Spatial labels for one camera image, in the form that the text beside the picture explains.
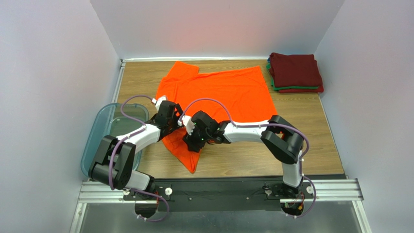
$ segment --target wooden tabletop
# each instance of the wooden tabletop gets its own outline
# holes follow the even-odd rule
[[[185,63],[200,67],[200,73],[260,66],[278,114],[309,138],[310,151],[304,157],[304,173],[343,174],[341,160],[316,93],[279,94],[273,91],[270,87],[271,76],[266,70],[266,60],[186,61]],[[155,97],[161,79],[167,75],[173,65],[174,62],[126,63],[118,102],[123,103],[129,97],[138,94]],[[156,113],[155,107],[147,99],[134,99],[131,103],[144,105],[150,117]],[[162,142],[158,142],[144,149],[138,169],[156,178],[283,174],[281,163],[262,143],[254,142],[206,145],[194,174],[191,174]]]

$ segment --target orange fabric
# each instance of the orange fabric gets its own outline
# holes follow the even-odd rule
[[[199,74],[198,70],[197,66],[176,62],[168,75],[161,80],[156,98],[166,95],[168,100],[179,103],[183,110],[196,99],[213,98],[223,103],[237,122],[263,121],[277,114],[260,67],[205,74]],[[199,110],[203,110],[217,122],[229,120],[219,104],[208,100],[195,103],[186,115],[193,116]],[[162,141],[194,173],[200,153],[188,151],[182,140],[185,134],[184,128],[178,129]]]

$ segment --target stack of folded clothes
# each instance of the stack of folded clothes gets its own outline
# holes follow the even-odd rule
[[[273,52],[267,69],[272,86],[280,93],[323,92],[322,78],[313,54],[283,55]]]

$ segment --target red cloth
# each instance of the red cloth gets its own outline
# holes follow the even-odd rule
[[[317,89],[284,89],[278,90],[279,93],[299,93],[299,92],[319,92],[322,93],[324,91],[324,87],[320,86]]]
[[[223,103],[237,122],[263,121],[277,114],[260,67],[205,74],[199,74],[198,70],[197,66],[176,62],[161,80],[156,98],[166,95],[168,100],[179,103],[183,109],[196,99],[213,98]],[[193,116],[199,110],[217,122],[229,120],[225,110],[212,101],[195,103],[186,115]],[[162,141],[194,173],[200,153],[188,151],[183,141],[185,133],[184,128],[178,129]]]
[[[270,65],[275,87],[322,86],[313,54],[283,55],[273,52],[270,54]]]

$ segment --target green cloth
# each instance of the green cloth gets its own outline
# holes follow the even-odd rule
[[[266,65],[266,69],[269,72],[270,70],[270,62],[267,63]],[[278,91],[278,90],[285,90],[285,89],[318,89],[318,86],[284,86],[284,87],[275,87],[274,83],[273,83],[273,78],[272,80],[272,87],[274,91]]]

